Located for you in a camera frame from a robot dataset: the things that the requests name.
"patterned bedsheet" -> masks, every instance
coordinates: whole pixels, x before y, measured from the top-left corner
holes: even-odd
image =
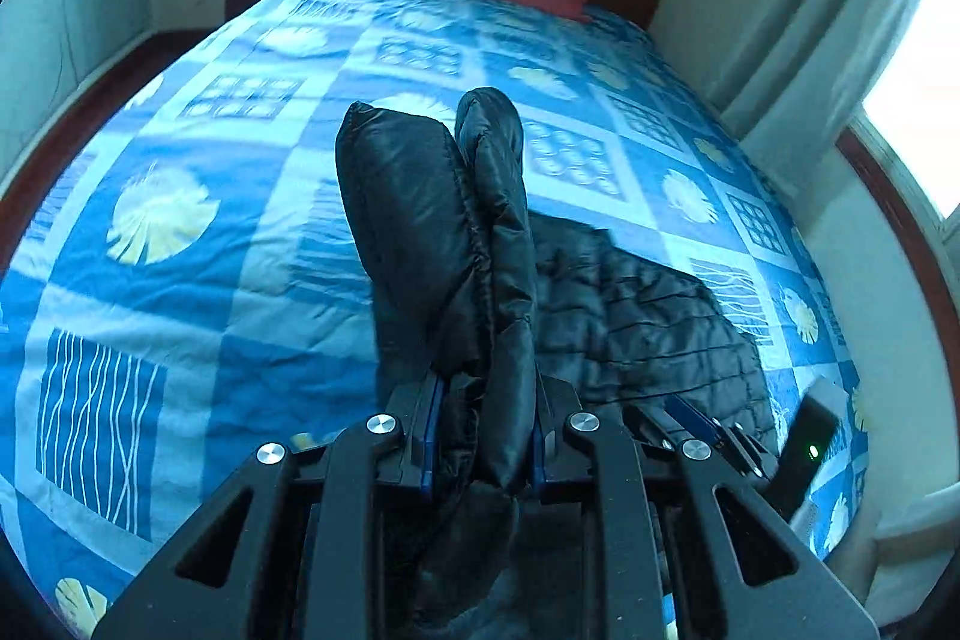
[[[451,124],[482,85],[520,110],[532,209],[692,272],[754,336],[781,438],[815,378],[851,392],[812,492],[810,547],[837,543],[867,435],[823,280],[647,34],[592,15],[265,0],[86,145],[0,287],[0,523],[74,629],[257,445],[319,440],[373,411],[370,290],[337,129],[354,100]]]

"metal screw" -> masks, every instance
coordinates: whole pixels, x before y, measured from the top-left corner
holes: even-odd
[[[600,428],[600,419],[593,413],[573,413],[570,426],[578,432],[596,432]]]
[[[280,442],[268,442],[266,445],[261,445],[260,450],[256,452],[256,461],[261,464],[275,464],[277,461],[282,461],[286,455],[287,451]]]
[[[692,458],[693,461],[707,461],[710,453],[710,446],[701,439],[688,439],[683,444],[683,456]]]
[[[367,431],[373,434],[390,434],[397,427],[397,418],[387,413],[378,413],[367,421]]]

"puffer jacket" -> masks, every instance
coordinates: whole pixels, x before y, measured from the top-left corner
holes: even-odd
[[[358,102],[337,137],[344,210],[373,281],[380,400],[430,367],[449,387],[440,503],[387,528],[389,623],[409,636],[576,633],[579,510],[520,499],[536,373],[570,381],[611,420],[643,402],[671,432],[661,408],[678,393],[776,450],[752,338],[696,278],[605,231],[530,214],[522,150],[517,110],[493,88],[463,96],[453,135]],[[661,573],[667,584],[662,555]]]

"white cloth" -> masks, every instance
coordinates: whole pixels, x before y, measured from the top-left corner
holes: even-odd
[[[770,0],[707,100],[795,199],[880,76],[920,0]]]

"blue bedsheet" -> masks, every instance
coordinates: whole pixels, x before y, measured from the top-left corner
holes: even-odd
[[[635,25],[496,0],[265,0],[157,77],[35,216],[0,304],[0,522],[83,632],[264,441],[373,411],[370,288],[333,143],[349,104],[520,110],[531,208],[692,272],[757,340],[778,433],[851,408],[814,485],[824,555],[867,434],[823,280],[776,197]]]

